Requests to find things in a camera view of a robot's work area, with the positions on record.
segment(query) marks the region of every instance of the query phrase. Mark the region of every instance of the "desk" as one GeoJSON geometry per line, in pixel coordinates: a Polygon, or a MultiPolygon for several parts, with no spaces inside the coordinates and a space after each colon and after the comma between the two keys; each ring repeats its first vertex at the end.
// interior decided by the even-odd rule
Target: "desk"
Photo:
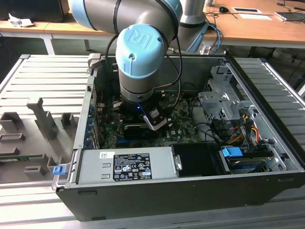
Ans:
{"type": "MultiPolygon", "coordinates": [[[[232,7],[244,7],[259,9],[262,14],[274,14],[276,11],[288,11],[277,6],[276,0],[217,0],[212,7],[207,7],[205,12],[219,12],[219,5],[225,5],[234,12],[232,7]]],[[[288,2],[287,7],[305,8],[301,2],[288,2]]],[[[223,44],[241,46],[281,47],[281,48],[305,48],[305,24],[298,22],[282,22],[276,16],[269,16],[272,20],[242,19],[235,14],[219,14],[216,18],[218,28],[223,32],[223,44]]],[[[207,19],[213,23],[211,16],[207,19]]],[[[88,40],[109,40],[112,34],[95,31],[79,25],[70,14],[64,23],[35,22],[35,27],[15,28],[7,21],[0,21],[0,32],[8,37],[42,38],[48,54],[55,54],[52,39],[82,39],[85,40],[86,49],[89,50],[88,40]]],[[[204,37],[203,47],[210,47],[215,41],[214,31],[208,31],[204,37]]]]}
{"type": "MultiPolygon", "coordinates": [[[[218,13],[217,27],[224,34],[223,44],[240,46],[260,46],[278,48],[305,48],[305,24],[302,22],[283,22],[275,12],[288,12],[288,9],[278,6],[276,0],[218,0],[204,12],[218,13]],[[226,6],[231,13],[236,13],[232,7],[259,9],[270,15],[272,20],[243,19],[239,14],[219,13],[219,5],[226,6]]],[[[286,6],[305,8],[305,3],[285,2],[286,6]]],[[[214,23],[212,16],[207,16],[210,23],[214,23]]],[[[208,31],[204,42],[211,43],[216,39],[214,31],[208,31]]]]}

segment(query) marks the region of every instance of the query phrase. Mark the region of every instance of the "robotic arm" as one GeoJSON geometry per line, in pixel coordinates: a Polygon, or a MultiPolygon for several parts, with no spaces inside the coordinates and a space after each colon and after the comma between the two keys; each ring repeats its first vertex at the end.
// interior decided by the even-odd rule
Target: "robotic arm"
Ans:
{"type": "Polygon", "coordinates": [[[196,52],[208,27],[204,0],[73,0],[76,21],[86,27],[118,35],[123,109],[144,113],[157,130],[167,119],[153,98],[154,85],[169,47],[196,52]]]}

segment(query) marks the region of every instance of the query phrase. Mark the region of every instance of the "white label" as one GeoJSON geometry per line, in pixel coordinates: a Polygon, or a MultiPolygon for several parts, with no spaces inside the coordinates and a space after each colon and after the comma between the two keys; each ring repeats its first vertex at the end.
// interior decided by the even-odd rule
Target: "white label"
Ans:
{"type": "Polygon", "coordinates": [[[272,20],[266,15],[259,15],[259,14],[244,14],[240,13],[239,16],[241,16],[243,19],[256,19],[256,20],[272,20]]]}
{"type": "Polygon", "coordinates": [[[150,172],[142,172],[143,176],[150,175],[150,174],[151,174],[150,172]]]}
{"type": "Polygon", "coordinates": [[[113,158],[115,152],[100,152],[100,159],[113,158]]]}

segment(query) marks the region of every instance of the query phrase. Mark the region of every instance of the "white table leg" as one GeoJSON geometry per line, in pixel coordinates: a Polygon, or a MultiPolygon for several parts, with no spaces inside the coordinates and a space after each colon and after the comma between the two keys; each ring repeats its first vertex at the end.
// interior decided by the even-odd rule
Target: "white table leg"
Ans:
{"type": "Polygon", "coordinates": [[[41,38],[44,41],[48,55],[55,55],[55,51],[54,51],[53,45],[52,45],[52,35],[51,34],[42,34],[41,38]]]}
{"type": "Polygon", "coordinates": [[[91,48],[90,48],[89,40],[84,40],[84,42],[85,42],[86,51],[90,51],[91,48]]]}
{"type": "Polygon", "coordinates": [[[303,87],[298,91],[299,96],[303,99],[305,97],[305,84],[303,87]]]}

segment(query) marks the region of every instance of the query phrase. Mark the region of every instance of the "ur logo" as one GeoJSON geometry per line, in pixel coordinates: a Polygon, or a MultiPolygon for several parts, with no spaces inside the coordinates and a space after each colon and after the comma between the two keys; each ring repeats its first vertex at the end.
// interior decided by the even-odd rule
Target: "ur logo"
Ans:
{"type": "Polygon", "coordinates": [[[147,31],[134,29],[129,40],[132,43],[139,45],[143,49],[146,49],[151,43],[152,37],[153,35],[147,31]]]}

